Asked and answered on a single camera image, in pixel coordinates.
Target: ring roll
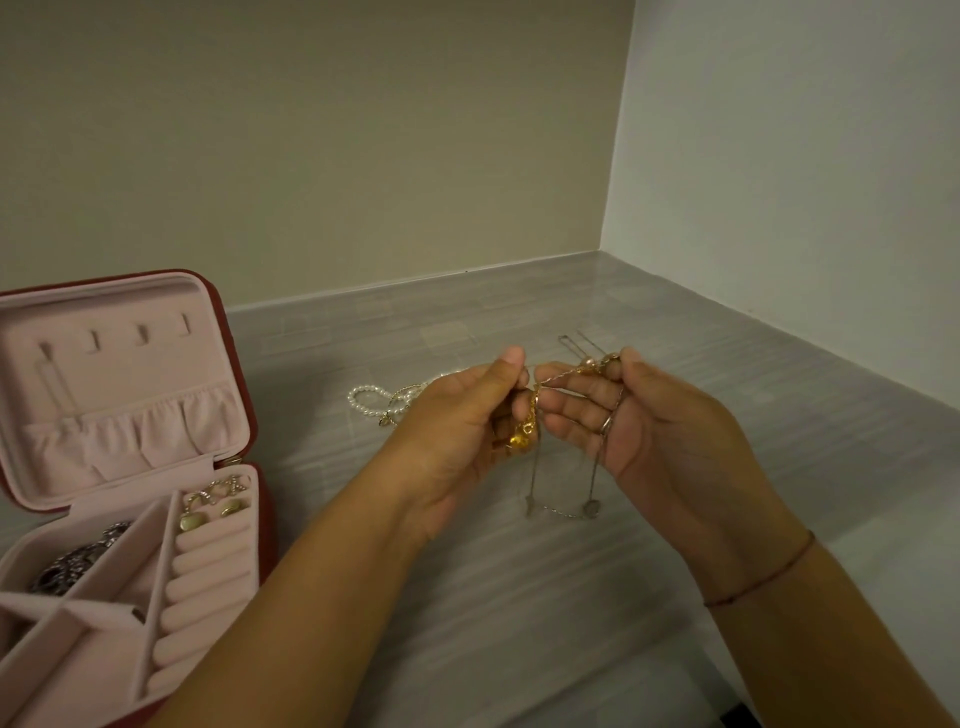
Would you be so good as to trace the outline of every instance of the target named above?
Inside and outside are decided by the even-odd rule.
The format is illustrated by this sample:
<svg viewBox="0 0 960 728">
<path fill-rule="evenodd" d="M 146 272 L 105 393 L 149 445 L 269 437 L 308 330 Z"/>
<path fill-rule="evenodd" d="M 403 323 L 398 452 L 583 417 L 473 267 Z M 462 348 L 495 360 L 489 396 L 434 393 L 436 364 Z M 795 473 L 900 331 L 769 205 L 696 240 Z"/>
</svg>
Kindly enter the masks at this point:
<svg viewBox="0 0 960 728">
<path fill-rule="evenodd" d="M 184 553 L 198 546 L 212 544 L 217 539 L 229 536 L 231 533 L 237 533 L 247 528 L 253 520 L 253 509 L 245 508 L 239 513 L 225 519 L 217 519 L 210 523 L 204 523 L 199 528 L 192 531 L 181 533 L 177 536 L 177 551 Z"/>
<path fill-rule="evenodd" d="M 244 530 L 175 556 L 170 568 L 176 576 L 183 576 L 249 547 L 250 534 Z"/>
<path fill-rule="evenodd" d="M 164 593 L 167 595 L 167 601 L 176 604 L 200 592 L 206 592 L 225 581 L 250 573 L 252 566 L 251 554 L 244 550 L 202 569 L 178 576 L 167 583 Z"/>
<path fill-rule="evenodd" d="M 180 660 L 178 663 L 174 663 L 169 667 L 155 672 L 147 681 L 147 694 L 153 694 L 154 692 L 160 692 L 179 685 L 183 682 L 183 678 L 193 672 L 193 668 L 200 663 L 200 660 L 204 658 L 205 654 L 205 652 L 197 652 L 185 660 Z"/>
<path fill-rule="evenodd" d="M 185 599 L 180 604 L 167 607 L 160 613 L 160 629 L 163 634 L 172 634 L 188 627 L 221 609 L 245 604 L 253 598 L 253 583 L 250 575 L 233 579 L 214 589 Z"/>
<path fill-rule="evenodd" d="M 189 627 L 174 632 L 156 641 L 154 664 L 169 667 L 199 650 L 208 650 L 224 636 L 233 621 L 240 616 L 246 605 L 230 607 L 194 622 Z"/>
</svg>

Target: jewelry box lid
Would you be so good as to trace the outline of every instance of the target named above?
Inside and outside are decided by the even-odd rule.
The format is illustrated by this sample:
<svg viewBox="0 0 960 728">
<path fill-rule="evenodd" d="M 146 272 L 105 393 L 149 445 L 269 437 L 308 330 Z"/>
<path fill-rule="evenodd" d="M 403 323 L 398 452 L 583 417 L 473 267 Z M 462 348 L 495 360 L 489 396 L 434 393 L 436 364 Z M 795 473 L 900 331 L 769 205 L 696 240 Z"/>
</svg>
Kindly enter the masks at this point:
<svg viewBox="0 0 960 728">
<path fill-rule="evenodd" d="M 256 418 L 217 289 L 187 270 L 0 294 L 0 487 L 27 510 L 236 462 Z"/>
</svg>

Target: white wall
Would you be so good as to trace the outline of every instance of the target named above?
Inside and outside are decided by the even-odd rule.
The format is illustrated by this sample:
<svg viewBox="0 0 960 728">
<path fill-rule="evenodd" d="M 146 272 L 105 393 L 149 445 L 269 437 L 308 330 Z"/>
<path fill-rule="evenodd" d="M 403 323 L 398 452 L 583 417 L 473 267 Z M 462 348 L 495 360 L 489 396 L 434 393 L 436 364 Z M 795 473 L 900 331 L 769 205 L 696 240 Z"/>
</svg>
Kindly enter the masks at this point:
<svg viewBox="0 0 960 728">
<path fill-rule="evenodd" d="M 960 406 L 960 3 L 634 24 L 602 250 Z"/>
</svg>

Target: open jewelry box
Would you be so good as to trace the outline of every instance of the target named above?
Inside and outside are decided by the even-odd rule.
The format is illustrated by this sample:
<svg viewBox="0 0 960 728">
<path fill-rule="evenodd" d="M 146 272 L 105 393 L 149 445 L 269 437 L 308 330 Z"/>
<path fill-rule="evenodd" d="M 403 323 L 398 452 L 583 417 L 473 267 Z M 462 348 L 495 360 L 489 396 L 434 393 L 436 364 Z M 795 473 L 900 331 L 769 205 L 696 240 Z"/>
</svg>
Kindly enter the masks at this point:
<svg viewBox="0 0 960 728">
<path fill-rule="evenodd" d="M 65 512 L 0 559 L 0 727 L 144 722 L 227 630 L 276 561 L 255 431 L 200 276 L 0 295 L 0 485 Z"/>
</svg>

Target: pink velvet lining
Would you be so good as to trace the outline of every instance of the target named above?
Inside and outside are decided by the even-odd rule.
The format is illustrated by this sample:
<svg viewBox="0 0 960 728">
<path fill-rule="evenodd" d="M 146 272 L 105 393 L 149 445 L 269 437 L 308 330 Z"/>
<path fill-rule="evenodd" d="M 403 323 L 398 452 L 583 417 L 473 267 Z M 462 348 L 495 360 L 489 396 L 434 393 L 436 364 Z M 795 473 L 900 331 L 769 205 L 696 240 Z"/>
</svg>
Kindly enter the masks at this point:
<svg viewBox="0 0 960 728">
<path fill-rule="evenodd" d="M 71 514 L 28 534 L 0 559 L 0 638 L 30 627 L 0 655 L 0 726 L 92 728 L 180 684 L 259 583 L 256 469 L 217 472 L 229 474 L 244 476 L 247 490 L 237 497 L 249 507 L 220 518 L 216 506 L 208 506 L 210 521 L 193 531 L 179 533 L 183 496 L 206 480 L 178 482 L 173 471 L 170 485 L 179 490 Z M 120 520 L 133 525 L 66 596 L 24 594 L 52 557 Z M 174 575 L 174 560 L 189 564 L 191 554 L 201 555 L 200 565 Z"/>
<path fill-rule="evenodd" d="M 186 273 L 0 297 L 0 465 L 35 509 L 250 440 L 212 302 Z"/>
</svg>

